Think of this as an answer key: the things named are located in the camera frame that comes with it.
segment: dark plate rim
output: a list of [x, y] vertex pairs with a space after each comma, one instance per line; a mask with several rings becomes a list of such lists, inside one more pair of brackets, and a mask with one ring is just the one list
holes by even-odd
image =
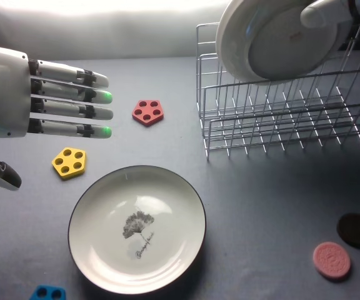
[[[73, 258], [73, 253], [72, 253], [72, 249], [70, 247], [70, 242], [69, 242], [69, 230], [70, 230], [70, 224], [72, 222], [72, 217], [73, 217], [73, 214], [78, 206], [78, 204], [80, 203], [80, 200], [83, 198], [83, 196], [88, 192], [89, 189], [91, 189], [98, 181], [104, 179], [105, 177], [107, 176], [110, 176], [111, 174], [113, 173], [116, 173], [116, 172], [119, 172], [119, 171], [122, 171], [124, 169], [130, 169], [130, 168], [139, 168], [139, 167], [147, 167], [147, 168], [156, 168], [156, 169], [162, 169], [162, 170], [165, 170], [167, 172], [170, 172], [170, 173], [173, 173], [175, 175], [177, 175], [179, 178], [181, 178], [182, 180], [184, 180], [189, 186], [191, 186], [191, 188], [194, 190], [194, 192], [196, 193], [198, 199], [199, 199], [199, 202], [201, 202], [201, 206], [202, 206], [202, 210], [204, 212], [204, 225], [205, 225], [205, 228], [204, 228], [204, 236], [202, 237], [202, 241], [201, 241], [201, 245], [199, 246], [199, 249], [198, 251], [196, 252], [196, 255], [194, 256], [194, 258], [192, 259], [191, 263], [189, 264], [189, 266], [178, 276], [176, 277], [175, 279], [173, 279], [171, 282], [165, 284], [164, 286], [161, 286], [157, 289], [153, 289], [151, 291], [146, 291], [146, 292], [141, 292], [141, 293], [123, 293], [123, 292], [115, 292], [115, 291], [110, 291], [108, 289], [104, 289], [103, 287], [99, 286], [97, 283], [95, 283], [94, 281], [91, 281], [79, 268], [78, 264], [76, 263], [76, 261], [74, 260]], [[133, 165], [133, 166], [127, 166], [127, 167], [122, 167], [120, 169], [117, 169], [117, 170], [114, 170], [112, 172], [109, 172], [107, 174], [105, 174], [103, 177], [97, 179], [96, 181], [94, 181], [94, 183], [92, 185], [90, 185], [86, 190], [85, 192], [80, 196], [79, 200], [77, 200], [77, 203], [76, 205], [74, 206], [73, 210], [72, 210], [72, 213], [70, 215], [70, 219], [69, 219], [69, 225], [67, 226], [67, 245], [69, 246], [69, 252], [70, 252], [70, 256], [72, 257], [72, 260], [74, 262], [74, 264], [76, 265], [77, 269], [80, 271], [80, 273], [85, 277], [87, 278], [88, 281], [90, 281], [91, 283], [95, 284], [97, 287], [103, 289], [104, 291], [108, 291], [110, 293], [114, 293], [114, 294], [122, 294], [122, 295], [141, 295], [141, 294], [147, 294], [147, 293], [151, 293], [151, 292], [154, 292], [154, 291], [158, 291], [162, 288], [165, 288], [166, 286], [174, 283], [175, 281], [177, 281], [189, 268], [191, 265], [193, 265], [195, 259], [198, 257], [198, 254], [201, 252], [201, 248], [203, 247], [203, 244], [204, 244], [204, 241], [205, 241], [205, 237], [206, 237], [206, 211], [205, 211], [205, 206], [204, 206], [204, 203], [200, 197], [200, 195], [198, 194], [198, 192], [195, 190], [194, 186], [188, 182], [187, 180], [185, 180], [182, 176], [180, 176], [178, 173], [176, 172], [173, 172], [169, 169], [166, 169], [164, 167], [157, 167], [157, 166], [152, 166], [152, 165], [148, 165], [148, 164], [137, 164], [137, 165]]]

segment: red pentagon block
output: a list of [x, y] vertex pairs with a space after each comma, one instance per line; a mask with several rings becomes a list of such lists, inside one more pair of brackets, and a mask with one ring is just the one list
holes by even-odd
[[163, 109], [158, 100], [140, 100], [132, 111], [132, 118], [148, 127], [163, 119]]

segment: ceramic plate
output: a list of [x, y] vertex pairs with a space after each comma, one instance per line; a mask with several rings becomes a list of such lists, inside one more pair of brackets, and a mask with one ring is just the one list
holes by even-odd
[[346, 40], [350, 22], [305, 28], [311, 0], [233, 0], [216, 33], [222, 65], [241, 81], [286, 80], [310, 73]]
[[119, 294], [157, 290], [194, 261], [206, 231], [194, 188], [160, 167], [133, 166], [96, 181], [76, 204], [69, 248], [94, 284]]

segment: pink cookie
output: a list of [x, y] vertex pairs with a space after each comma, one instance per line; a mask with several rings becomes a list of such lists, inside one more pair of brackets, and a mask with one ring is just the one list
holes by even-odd
[[313, 252], [317, 271], [331, 280], [344, 279], [351, 268], [347, 251], [335, 242], [324, 242]]

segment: gray tablecloth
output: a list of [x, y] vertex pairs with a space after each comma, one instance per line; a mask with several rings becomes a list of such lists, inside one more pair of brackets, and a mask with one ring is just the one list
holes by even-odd
[[[0, 160], [22, 176], [19, 191], [0, 189], [0, 300], [30, 297], [39, 284], [62, 286], [69, 300], [360, 299], [360, 250], [336, 232], [339, 217], [360, 213], [360, 143], [325, 149], [297, 145], [213, 152], [207, 162], [195, 105], [195, 60], [71, 61], [110, 78], [115, 117], [108, 140], [28, 135], [0, 139]], [[164, 121], [145, 128], [131, 111], [158, 99]], [[87, 152], [86, 173], [62, 182], [51, 166], [64, 148]], [[110, 294], [76, 269], [68, 249], [71, 212], [85, 189], [125, 166], [150, 164], [186, 178], [206, 208], [200, 255], [176, 282], [145, 296]], [[353, 270], [334, 284], [312, 262], [321, 242], [340, 243]]]

